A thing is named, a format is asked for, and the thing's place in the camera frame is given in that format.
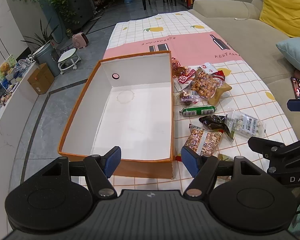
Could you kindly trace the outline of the green sausage stick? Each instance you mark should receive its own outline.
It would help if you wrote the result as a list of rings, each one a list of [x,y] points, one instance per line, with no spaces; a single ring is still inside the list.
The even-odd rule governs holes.
[[[209,115],[215,113],[217,108],[215,106],[193,106],[193,107],[185,107],[179,113],[182,116],[201,116],[201,115]]]

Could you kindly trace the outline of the peanut snack vacuum pack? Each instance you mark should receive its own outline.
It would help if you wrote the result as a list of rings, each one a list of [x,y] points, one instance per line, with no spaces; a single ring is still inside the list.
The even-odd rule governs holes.
[[[221,96],[225,92],[232,90],[232,87],[220,79],[212,77],[212,74],[206,74],[202,70],[197,70],[194,79],[187,87],[188,90],[196,91],[208,104],[216,106]]]

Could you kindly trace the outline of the smartphone with lit screen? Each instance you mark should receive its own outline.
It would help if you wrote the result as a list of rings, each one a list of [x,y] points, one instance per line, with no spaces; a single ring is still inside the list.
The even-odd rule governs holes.
[[[297,100],[300,100],[300,79],[297,79],[296,77],[291,77],[290,80],[294,90],[295,98]]]

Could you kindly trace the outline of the orange patterned cracker bag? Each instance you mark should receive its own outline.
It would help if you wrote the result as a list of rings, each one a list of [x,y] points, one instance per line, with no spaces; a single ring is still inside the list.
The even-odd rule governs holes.
[[[189,129],[191,134],[186,140],[185,146],[198,155],[212,156],[221,141],[223,130],[207,131],[193,124],[189,124]]]

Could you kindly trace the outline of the clear bag white candies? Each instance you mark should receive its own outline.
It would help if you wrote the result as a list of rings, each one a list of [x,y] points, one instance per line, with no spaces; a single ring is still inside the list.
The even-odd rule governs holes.
[[[226,124],[232,135],[240,134],[246,138],[262,138],[266,132],[265,124],[261,120],[239,110],[227,115]]]

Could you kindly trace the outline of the dark brown snack packet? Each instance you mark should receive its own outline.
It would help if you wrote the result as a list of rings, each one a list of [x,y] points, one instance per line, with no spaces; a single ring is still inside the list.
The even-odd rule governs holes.
[[[234,133],[230,131],[229,126],[227,125],[228,116],[224,115],[206,115],[199,118],[199,122],[202,124],[203,129],[207,131],[222,131],[225,133],[228,138],[233,141]]]

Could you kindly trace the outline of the checked pink picnic cloth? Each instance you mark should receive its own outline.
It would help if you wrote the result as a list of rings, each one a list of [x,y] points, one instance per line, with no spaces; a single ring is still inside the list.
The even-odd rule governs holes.
[[[223,39],[189,12],[121,22],[91,72],[58,152],[71,159],[121,148],[110,177],[117,190],[180,190],[191,175],[180,162],[190,146],[206,157],[237,155],[269,162],[236,132],[243,116],[254,136],[297,141],[278,96]]]

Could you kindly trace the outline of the orange cardboard box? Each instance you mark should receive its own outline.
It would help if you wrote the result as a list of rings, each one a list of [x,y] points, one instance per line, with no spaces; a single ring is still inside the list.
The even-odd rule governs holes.
[[[57,151],[70,161],[121,148],[116,176],[173,178],[171,52],[101,60],[85,83]]]

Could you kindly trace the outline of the yellow cushion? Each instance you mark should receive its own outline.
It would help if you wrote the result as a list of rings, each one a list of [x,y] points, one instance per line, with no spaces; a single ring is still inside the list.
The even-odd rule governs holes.
[[[300,37],[300,0],[263,0],[259,20],[289,37]]]

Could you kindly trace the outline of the red chili snack packet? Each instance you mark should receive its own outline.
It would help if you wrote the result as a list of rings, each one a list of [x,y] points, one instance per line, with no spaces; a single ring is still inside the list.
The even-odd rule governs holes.
[[[174,57],[172,58],[171,61],[171,68],[172,68],[172,75],[174,78],[178,78],[180,76],[186,76],[187,75],[187,66],[182,66],[180,62],[175,59]]]

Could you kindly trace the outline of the white tv cabinet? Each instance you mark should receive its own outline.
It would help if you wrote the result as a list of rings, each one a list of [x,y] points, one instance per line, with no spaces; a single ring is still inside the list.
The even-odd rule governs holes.
[[[6,105],[0,108],[0,238],[7,234],[4,203],[10,188],[19,140],[38,98],[38,94],[28,82],[28,78],[37,68],[37,63],[31,64]]]

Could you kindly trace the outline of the brown cardboard carton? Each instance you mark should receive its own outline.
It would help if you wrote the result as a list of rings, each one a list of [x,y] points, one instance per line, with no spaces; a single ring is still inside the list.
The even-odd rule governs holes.
[[[28,78],[29,84],[38,95],[45,94],[51,87],[54,80],[55,77],[51,73],[47,63],[40,64],[39,68],[36,68]]]

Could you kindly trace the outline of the pink small heater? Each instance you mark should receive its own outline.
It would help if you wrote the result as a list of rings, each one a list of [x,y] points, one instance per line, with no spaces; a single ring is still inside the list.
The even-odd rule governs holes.
[[[89,40],[85,33],[81,32],[72,36],[72,43],[75,48],[81,49],[85,48],[89,44]]]

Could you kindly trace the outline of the teddy bear toy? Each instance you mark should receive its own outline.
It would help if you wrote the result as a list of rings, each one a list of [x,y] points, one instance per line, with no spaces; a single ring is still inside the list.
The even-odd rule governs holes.
[[[2,73],[3,76],[6,76],[9,71],[10,71],[10,64],[8,62],[5,62],[3,63],[1,66],[0,66],[0,71]]]

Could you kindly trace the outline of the leafy green plant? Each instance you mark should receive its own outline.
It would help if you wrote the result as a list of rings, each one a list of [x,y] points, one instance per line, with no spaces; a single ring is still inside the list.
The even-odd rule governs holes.
[[[79,24],[78,13],[75,12],[70,0],[48,0],[63,21],[66,29],[74,30],[74,27]]]

